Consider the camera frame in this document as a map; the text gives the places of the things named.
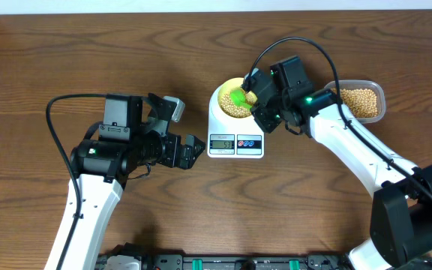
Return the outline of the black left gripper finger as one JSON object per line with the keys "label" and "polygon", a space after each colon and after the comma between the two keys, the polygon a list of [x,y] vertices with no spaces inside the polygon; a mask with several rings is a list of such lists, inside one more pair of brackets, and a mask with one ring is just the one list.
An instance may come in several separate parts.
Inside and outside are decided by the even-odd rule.
{"label": "black left gripper finger", "polygon": [[183,149],[180,156],[180,168],[183,170],[191,169],[200,154],[201,151]]}
{"label": "black left gripper finger", "polygon": [[192,134],[185,138],[185,155],[191,158],[198,158],[206,149],[206,144]]}

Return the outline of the green plastic scoop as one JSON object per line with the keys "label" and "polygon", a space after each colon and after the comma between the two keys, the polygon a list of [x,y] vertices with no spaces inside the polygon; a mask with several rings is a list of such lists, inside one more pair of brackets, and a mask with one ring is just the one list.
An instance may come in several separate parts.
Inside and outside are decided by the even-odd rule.
{"label": "green plastic scoop", "polygon": [[232,90],[229,93],[229,96],[236,107],[242,107],[249,110],[253,106],[251,103],[249,103],[248,96],[246,95],[245,91],[240,88]]}

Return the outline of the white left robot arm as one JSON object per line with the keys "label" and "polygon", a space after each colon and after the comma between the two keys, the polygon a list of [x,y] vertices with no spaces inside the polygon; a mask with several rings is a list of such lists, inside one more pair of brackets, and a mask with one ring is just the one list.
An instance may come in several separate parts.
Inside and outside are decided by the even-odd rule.
{"label": "white left robot arm", "polygon": [[46,123],[70,175],[67,202],[46,269],[93,269],[104,233],[132,172],[155,164],[189,170],[206,144],[168,131],[185,109],[177,97],[102,94],[103,119],[91,125],[81,143],[67,154],[51,120]]}

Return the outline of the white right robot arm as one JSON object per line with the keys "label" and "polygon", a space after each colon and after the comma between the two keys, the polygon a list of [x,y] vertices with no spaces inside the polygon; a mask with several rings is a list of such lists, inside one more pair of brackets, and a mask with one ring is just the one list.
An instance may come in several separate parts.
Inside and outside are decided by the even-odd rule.
{"label": "white right robot arm", "polygon": [[333,152],[372,198],[370,237],[347,255],[352,269],[397,269],[432,251],[432,165],[420,168],[377,139],[341,100],[337,86],[314,90],[299,57],[270,74],[253,67],[243,88],[266,133],[280,123]]}

